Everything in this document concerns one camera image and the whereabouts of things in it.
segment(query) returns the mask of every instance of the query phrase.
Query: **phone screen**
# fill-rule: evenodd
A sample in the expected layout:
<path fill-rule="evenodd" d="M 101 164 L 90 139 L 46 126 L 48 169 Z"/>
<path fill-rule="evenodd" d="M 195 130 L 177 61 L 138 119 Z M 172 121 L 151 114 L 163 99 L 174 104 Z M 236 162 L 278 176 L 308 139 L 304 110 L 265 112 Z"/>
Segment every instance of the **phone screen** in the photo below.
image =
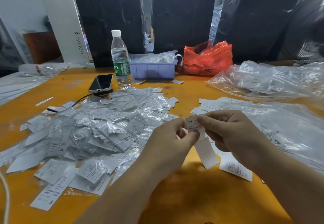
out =
<path fill-rule="evenodd" d="M 110 88 L 111 81 L 112 81 L 112 74 L 97 75 L 93 83 L 91 84 L 89 90 Z"/>

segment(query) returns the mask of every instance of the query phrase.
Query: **white bottle cap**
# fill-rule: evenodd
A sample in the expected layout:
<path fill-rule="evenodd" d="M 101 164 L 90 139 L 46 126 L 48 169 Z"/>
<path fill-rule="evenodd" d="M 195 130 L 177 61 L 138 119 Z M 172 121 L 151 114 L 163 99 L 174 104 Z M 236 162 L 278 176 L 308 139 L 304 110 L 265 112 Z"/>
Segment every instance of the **white bottle cap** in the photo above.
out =
<path fill-rule="evenodd" d="M 121 32 L 120 30 L 112 30 L 111 31 L 112 37 L 121 37 Z"/>

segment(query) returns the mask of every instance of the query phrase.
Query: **left hand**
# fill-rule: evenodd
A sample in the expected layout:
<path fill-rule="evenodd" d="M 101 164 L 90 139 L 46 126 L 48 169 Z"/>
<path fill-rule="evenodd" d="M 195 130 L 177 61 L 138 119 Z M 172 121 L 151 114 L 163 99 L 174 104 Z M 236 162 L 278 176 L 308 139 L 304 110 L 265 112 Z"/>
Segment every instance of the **left hand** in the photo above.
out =
<path fill-rule="evenodd" d="M 151 167 L 160 180 L 176 172 L 199 139 L 199 132 L 186 134 L 186 127 L 185 120 L 177 118 L 155 128 L 137 161 Z"/>

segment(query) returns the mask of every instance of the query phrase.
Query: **hand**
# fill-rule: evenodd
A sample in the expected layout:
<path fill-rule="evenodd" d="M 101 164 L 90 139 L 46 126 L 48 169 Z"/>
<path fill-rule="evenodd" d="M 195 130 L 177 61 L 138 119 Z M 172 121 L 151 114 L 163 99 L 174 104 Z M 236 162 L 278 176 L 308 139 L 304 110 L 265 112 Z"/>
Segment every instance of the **hand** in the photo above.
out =
<path fill-rule="evenodd" d="M 218 149 L 232 152 L 248 169 L 254 171 L 276 147 L 241 111 L 219 110 L 197 117 Z"/>
<path fill-rule="evenodd" d="M 199 139 L 199 132 L 186 132 L 184 119 L 177 118 L 154 129 L 137 161 L 150 165 L 160 180 L 176 172 L 190 148 Z"/>

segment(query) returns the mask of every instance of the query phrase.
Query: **forearm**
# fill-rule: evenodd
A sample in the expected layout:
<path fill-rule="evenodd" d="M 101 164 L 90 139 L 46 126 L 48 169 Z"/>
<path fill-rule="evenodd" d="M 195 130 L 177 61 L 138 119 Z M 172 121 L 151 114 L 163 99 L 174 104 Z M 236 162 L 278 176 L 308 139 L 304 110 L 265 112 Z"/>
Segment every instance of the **forearm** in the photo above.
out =
<path fill-rule="evenodd" d="M 137 223 L 148 198 L 161 181 L 147 164 L 135 161 L 75 224 Z"/>
<path fill-rule="evenodd" d="M 323 223 L 324 176 L 276 148 L 255 173 L 295 223 Z"/>

